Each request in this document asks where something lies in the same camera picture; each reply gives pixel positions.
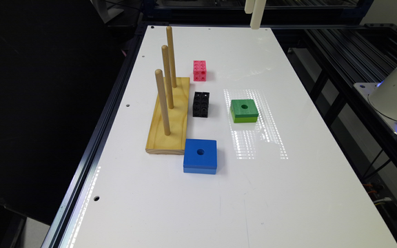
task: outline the black block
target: black block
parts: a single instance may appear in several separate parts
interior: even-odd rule
[[[209,92],[195,92],[194,102],[192,104],[192,116],[207,118],[209,102],[210,102]]]

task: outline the metal frame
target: metal frame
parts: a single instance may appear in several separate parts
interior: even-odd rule
[[[102,154],[103,146],[105,145],[108,134],[110,133],[123,93],[127,87],[128,79],[131,76],[134,62],[136,61],[137,54],[139,53],[142,40],[143,35],[138,34],[131,42],[130,51],[123,62],[107,103],[103,108],[101,117],[99,118],[90,142],[88,143],[81,162],[77,167],[67,193],[62,200],[58,213],[50,226],[42,247],[59,247],[63,241],[65,231],[75,225],[75,223],[70,223],[70,219],[74,213],[74,208],[78,203],[78,199],[85,182],[87,179],[92,177],[94,170],[96,169],[97,161]]]
[[[312,6],[266,6],[262,24],[357,25],[367,14],[374,0],[359,0],[356,6],[324,6],[311,0]],[[234,25],[250,22],[244,7],[178,7],[156,6],[155,0],[144,0],[146,21],[169,21],[176,24]]]
[[[395,166],[397,166],[397,136],[393,134],[390,128],[385,125],[384,120],[375,113],[371,106],[353,88],[353,83],[359,81],[381,82],[396,65],[381,54],[376,56],[374,54],[376,51],[365,45],[362,46],[363,51],[373,54],[375,64],[379,64],[381,67],[375,68],[374,64],[368,63],[364,59],[352,62],[352,59],[356,59],[356,57],[352,57],[354,51],[345,50],[345,47],[338,46],[337,43],[332,42],[334,38],[329,37],[329,30],[306,30],[306,34],[307,36],[304,37],[305,45],[339,91],[339,95],[324,116],[327,126],[330,127],[332,125],[347,103],[384,149]],[[323,87],[323,80],[324,78],[317,81],[314,90],[310,94],[315,95],[319,88]]]

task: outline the cable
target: cable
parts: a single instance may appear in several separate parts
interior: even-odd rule
[[[106,0],[102,0],[102,1],[104,1],[104,2],[106,2],[106,3],[111,3],[111,4],[114,4],[114,5],[118,5],[118,6],[123,6],[123,7],[127,7],[127,8],[132,8],[132,9],[135,9],[135,10],[138,10],[138,11],[140,11],[140,12],[141,12],[141,10],[140,10],[140,9],[138,9],[138,8],[135,8],[135,7],[126,6],[126,5],[123,5],[123,4],[119,4],[119,3],[115,3],[115,2],[111,2],[111,1],[106,1]]]
[[[373,164],[376,162],[376,159],[379,158],[379,155],[382,154],[382,152],[384,152],[383,149],[380,150],[380,152],[378,153],[378,155],[376,155],[375,159],[370,163],[370,166],[365,170],[364,174],[363,174],[363,178],[365,178],[365,175],[367,175],[367,172],[369,172],[369,169],[373,166]]]
[[[385,203],[385,202],[389,202],[389,201],[392,201],[392,199],[390,197],[384,197],[384,198],[379,199],[379,200],[374,200],[373,204],[376,205],[376,203]]]
[[[386,165],[388,165],[391,162],[391,159],[389,158],[385,163],[383,163],[383,165],[381,165],[378,169],[376,169],[374,172],[370,173],[368,176],[364,177],[364,180],[366,180],[367,178],[371,178],[372,176],[374,176],[376,173],[378,173],[380,170],[384,169],[384,167]]]

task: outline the wooden base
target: wooden base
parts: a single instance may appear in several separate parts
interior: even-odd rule
[[[157,96],[156,106],[152,115],[150,133],[146,142],[146,152],[149,154],[185,153],[187,103],[190,97],[190,78],[177,78],[177,87],[172,88],[174,108],[168,108],[171,134],[166,136],[163,131],[163,121]]]

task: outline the dark background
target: dark background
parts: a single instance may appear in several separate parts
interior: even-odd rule
[[[123,59],[90,1],[0,1],[0,205],[51,224]]]

